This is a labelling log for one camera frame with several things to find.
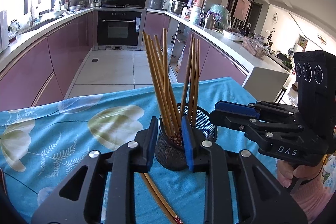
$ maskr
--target red patterned chopstick end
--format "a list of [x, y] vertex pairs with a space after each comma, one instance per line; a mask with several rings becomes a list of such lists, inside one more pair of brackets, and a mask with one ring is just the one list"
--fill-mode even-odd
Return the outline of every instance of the red patterned chopstick end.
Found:
[[179, 219], [178, 216], [175, 216], [175, 217], [174, 217], [174, 220], [175, 220], [175, 222], [176, 222], [177, 224], [183, 224], [183, 222]]

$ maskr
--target mesh pen holder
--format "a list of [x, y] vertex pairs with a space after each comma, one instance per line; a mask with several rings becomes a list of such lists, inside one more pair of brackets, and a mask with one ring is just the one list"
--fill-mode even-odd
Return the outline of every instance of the mesh pen holder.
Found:
[[[184, 109], [184, 115], [187, 114], [188, 104], [186, 104]], [[195, 128], [202, 130], [205, 139], [216, 142], [217, 126], [211, 123], [209, 113], [201, 107], [197, 107]], [[155, 146], [155, 158], [164, 168], [172, 171], [181, 171], [188, 167], [185, 159], [183, 140], [178, 145], [168, 138], [161, 116], [159, 119], [159, 135]]]

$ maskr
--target oven door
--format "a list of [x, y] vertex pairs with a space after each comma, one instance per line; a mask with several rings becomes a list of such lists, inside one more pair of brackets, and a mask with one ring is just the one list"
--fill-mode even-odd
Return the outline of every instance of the oven door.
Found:
[[141, 14], [135, 11], [99, 11], [98, 45], [137, 46]]

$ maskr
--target blue gripper pad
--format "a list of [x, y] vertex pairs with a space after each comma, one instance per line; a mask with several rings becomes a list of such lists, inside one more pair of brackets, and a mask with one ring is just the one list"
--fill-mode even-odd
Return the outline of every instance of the blue gripper pad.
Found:
[[194, 146], [195, 144], [194, 134], [191, 129], [190, 122], [188, 121], [187, 116], [182, 117], [181, 131], [182, 131], [184, 152], [185, 152], [185, 158], [187, 161], [187, 165], [189, 167], [189, 170], [193, 172], [194, 170], [194, 149], [196, 147]]
[[258, 113], [254, 107], [246, 106], [246, 105], [239, 105], [236, 103], [226, 102], [226, 101], [219, 101], [215, 105], [215, 110], [222, 110], [227, 112], [232, 112], [236, 114], [244, 114], [251, 117], [256, 117], [259, 119], [260, 113]]
[[156, 117], [152, 117], [150, 126], [147, 130], [147, 135], [149, 135], [149, 142], [145, 156], [147, 158], [146, 167], [149, 172], [153, 165], [156, 139], [158, 136], [158, 119]]

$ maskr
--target white countertop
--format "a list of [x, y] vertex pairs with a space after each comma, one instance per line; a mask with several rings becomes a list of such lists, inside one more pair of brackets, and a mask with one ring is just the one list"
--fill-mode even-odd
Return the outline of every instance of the white countertop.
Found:
[[50, 22], [37, 30], [18, 35], [16, 37], [16, 40], [9, 44], [10, 45], [9, 47], [7, 47], [4, 51], [0, 52], [0, 72], [30, 44], [40, 39], [53, 29], [59, 27], [60, 25], [67, 23], [68, 21], [73, 20], [81, 15], [85, 15], [93, 11], [93, 9], [94, 8], [86, 8], [80, 10], [75, 14], [67, 15], [53, 22]]
[[155, 9], [147, 9], [147, 12], [151, 13], [160, 13], [170, 16], [186, 25], [196, 33], [200, 34], [208, 41], [215, 44], [218, 48], [226, 52], [229, 56], [231, 56], [234, 60], [236, 60], [240, 65], [246, 68], [249, 72], [251, 72], [255, 67], [274, 70], [282, 73], [289, 74], [286, 70], [284, 70], [279, 64], [274, 62], [268, 56], [265, 57], [264, 60], [256, 58], [252, 54], [250, 54], [246, 49], [242, 47], [240, 42], [233, 42], [228, 37], [230, 37], [230, 33], [224, 32], [224, 35], [209, 29], [203, 29], [202, 27], [190, 23], [188, 20], [181, 19], [181, 16], [175, 15], [169, 11], [165, 10], [155, 10]]

